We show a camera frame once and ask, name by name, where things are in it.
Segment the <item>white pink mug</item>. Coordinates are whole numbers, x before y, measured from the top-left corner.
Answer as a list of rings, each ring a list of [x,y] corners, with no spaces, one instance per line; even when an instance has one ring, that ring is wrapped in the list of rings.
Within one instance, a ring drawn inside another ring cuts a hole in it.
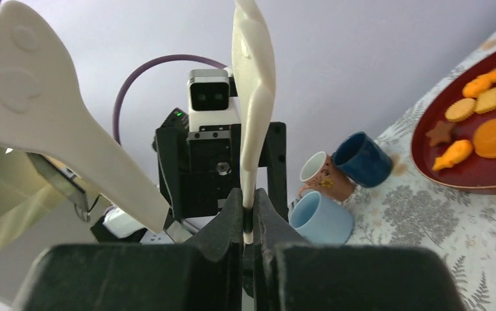
[[[332,157],[324,151],[311,156],[300,171],[304,185],[298,191],[298,198],[307,190],[316,190],[332,200],[343,202],[355,191],[355,185],[333,163]]]

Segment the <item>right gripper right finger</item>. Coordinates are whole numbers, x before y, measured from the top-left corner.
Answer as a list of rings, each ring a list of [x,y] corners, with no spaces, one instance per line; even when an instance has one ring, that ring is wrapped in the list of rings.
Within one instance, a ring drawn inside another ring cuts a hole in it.
[[[430,249],[310,244],[255,193],[256,310],[463,310],[454,280]]]

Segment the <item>square orange cracker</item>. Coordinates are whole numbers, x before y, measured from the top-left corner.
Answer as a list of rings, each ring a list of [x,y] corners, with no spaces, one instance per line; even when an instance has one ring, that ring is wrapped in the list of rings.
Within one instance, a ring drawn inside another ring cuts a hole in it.
[[[496,87],[481,93],[475,105],[475,113],[483,114],[496,109]]]

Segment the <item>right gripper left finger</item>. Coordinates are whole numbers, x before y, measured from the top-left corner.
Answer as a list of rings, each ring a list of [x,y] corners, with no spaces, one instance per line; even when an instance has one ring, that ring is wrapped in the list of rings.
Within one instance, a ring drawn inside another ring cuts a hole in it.
[[[242,192],[180,244],[64,244],[45,250],[14,310],[240,310]]]

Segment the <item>round orange cracker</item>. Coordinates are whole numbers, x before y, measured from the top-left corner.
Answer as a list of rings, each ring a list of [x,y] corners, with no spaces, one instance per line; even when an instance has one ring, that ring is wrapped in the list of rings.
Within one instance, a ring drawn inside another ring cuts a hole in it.
[[[449,122],[460,122],[472,116],[477,101],[474,98],[463,98],[448,107],[444,113]]]

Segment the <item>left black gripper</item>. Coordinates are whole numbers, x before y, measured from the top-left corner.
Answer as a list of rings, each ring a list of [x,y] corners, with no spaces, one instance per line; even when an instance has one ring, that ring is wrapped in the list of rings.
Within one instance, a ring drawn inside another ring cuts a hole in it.
[[[240,187],[240,125],[188,130],[187,113],[175,108],[156,129],[152,144],[160,191],[171,205],[169,217],[178,222],[218,214],[230,191]],[[270,123],[258,165],[267,170],[271,203],[287,218],[285,123]]]

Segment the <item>white cat-paw food tongs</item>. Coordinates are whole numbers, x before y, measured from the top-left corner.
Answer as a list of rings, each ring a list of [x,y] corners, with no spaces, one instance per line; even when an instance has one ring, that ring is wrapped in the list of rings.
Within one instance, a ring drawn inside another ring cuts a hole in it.
[[[254,1],[236,2],[232,71],[242,118],[243,237],[250,244],[258,162],[276,93],[271,37]],[[144,227],[163,230],[169,203],[87,110],[61,39],[18,1],[0,8],[0,146],[61,161]]]

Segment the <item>brown star cookie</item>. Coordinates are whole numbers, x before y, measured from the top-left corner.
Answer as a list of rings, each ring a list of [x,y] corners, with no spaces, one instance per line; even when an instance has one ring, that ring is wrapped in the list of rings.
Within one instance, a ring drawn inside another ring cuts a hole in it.
[[[439,144],[450,143],[455,126],[453,122],[438,121],[434,128],[425,134],[429,139],[429,146],[436,147]]]

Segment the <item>dark red round tray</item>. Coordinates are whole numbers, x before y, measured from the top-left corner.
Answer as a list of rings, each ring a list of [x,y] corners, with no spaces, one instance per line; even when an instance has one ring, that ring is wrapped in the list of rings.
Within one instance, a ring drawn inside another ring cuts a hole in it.
[[[485,159],[472,154],[453,168],[435,172],[432,170],[434,160],[442,155],[448,146],[441,144],[431,147],[425,135],[438,121],[445,119],[446,109],[462,98],[462,88],[468,82],[492,69],[496,69],[496,52],[479,61],[453,82],[447,83],[446,88],[422,115],[412,137],[411,155],[416,168],[429,180],[467,192],[496,194],[496,159]],[[494,118],[496,118],[496,110],[482,115],[474,114],[455,127],[453,139],[472,139],[474,131],[481,123]]]

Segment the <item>orange fish cookie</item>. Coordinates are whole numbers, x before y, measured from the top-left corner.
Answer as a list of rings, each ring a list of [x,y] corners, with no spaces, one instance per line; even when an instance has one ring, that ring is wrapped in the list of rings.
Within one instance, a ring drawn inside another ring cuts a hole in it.
[[[447,150],[434,160],[433,171],[452,168],[465,161],[473,153],[473,144],[467,139],[453,142]]]

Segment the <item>floral tablecloth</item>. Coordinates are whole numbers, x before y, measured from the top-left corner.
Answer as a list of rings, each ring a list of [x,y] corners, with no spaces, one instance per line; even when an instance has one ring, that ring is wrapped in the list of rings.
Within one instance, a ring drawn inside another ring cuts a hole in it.
[[[355,216],[351,244],[423,246],[439,254],[466,310],[496,310],[496,195],[437,185],[416,169],[411,138],[426,108],[449,83],[496,51],[496,32],[378,138],[394,160],[380,186],[346,201]]]

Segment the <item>light blue mug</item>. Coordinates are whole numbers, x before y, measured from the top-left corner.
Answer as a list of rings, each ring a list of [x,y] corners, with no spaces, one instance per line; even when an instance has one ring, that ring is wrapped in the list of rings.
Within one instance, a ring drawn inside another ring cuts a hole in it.
[[[289,224],[312,243],[344,244],[352,235],[354,217],[335,201],[311,191],[295,204]]]

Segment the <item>dark blue mug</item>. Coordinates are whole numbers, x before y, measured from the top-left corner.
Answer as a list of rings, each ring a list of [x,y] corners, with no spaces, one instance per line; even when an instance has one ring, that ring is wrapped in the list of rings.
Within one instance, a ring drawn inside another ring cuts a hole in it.
[[[365,133],[349,136],[332,154],[333,164],[365,188],[383,183],[392,172],[392,159]]]

